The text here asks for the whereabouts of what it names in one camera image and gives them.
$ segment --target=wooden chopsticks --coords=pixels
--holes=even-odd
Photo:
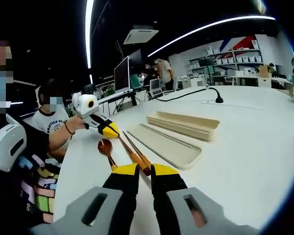
[[[137,163],[141,169],[141,171],[149,176],[151,174],[150,168],[151,168],[151,163],[150,161],[148,161],[148,159],[146,158],[146,156],[144,156],[141,151],[134,145],[134,143],[129,139],[129,137],[126,135],[126,133],[123,131],[125,137],[128,139],[128,141],[130,142],[130,144],[133,146],[133,148],[135,149],[135,151],[138,153],[139,157],[130,149],[130,147],[122,140],[121,137],[119,137],[123,147],[125,148],[127,154],[129,155],[129,157],[132,159],[133,162]]]

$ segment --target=ceiling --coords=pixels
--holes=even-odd
[[[259,15],[252,2],[191,0],[95,0],[91,23],[91,71],[85,51],[86,0],[25,0],[11,2],[0,26],[0,38],[8,39],[13,57],[14,79],[39,86],[44,79],[61,80],[67,94],[77,92],[100,77],[113,74],[124,56],[141,48],[150,54],[173,39],[201,26],[236,16]],[[123,45],[133,25],[151,25],[159,30],[145,44]],[[227,37],[264,33],[274,36],[274,21],[246,20],[217,25],[172,44],[155,56],[168,57],[187,49]],[[7,85],[7,99],[33,100],[34,86]]]

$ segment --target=gray gripper handle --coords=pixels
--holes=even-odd
[[[225,218],[223,208],[199,191],[186,188],[167,192],[178,220],[181,235],[256,235],[259,230],[238,226]],[[198,211],[202,211],[207,223],[197,227],[185,199],[189,199]]]
[[[35,235],[107,235],[121,195],[121,190],[94,187],[69,204],[62,218],[53,224],[38,225],[31,232]]]

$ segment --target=hand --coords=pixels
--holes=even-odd
[[[71,117],[66,122],[67,127],[70,132],[74,133],[78,129],[84,129],[85,124],[83,119],[81,119],[79,116],[75,115],[74,117]]]

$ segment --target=white t-shirt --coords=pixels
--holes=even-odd
[[[39,109],[31,119],[31,125],[40,131],[51,134],[58,130],[68,119],[69,115],[62,106],[57,107],[56,112],[51,114],[45,114]]]
[[[171,74],[169,73],[169,70],[172,69],[170,64],[166,60],[161,60],[159,63],[161,64],[161,79],[164,83],[170,82]]]

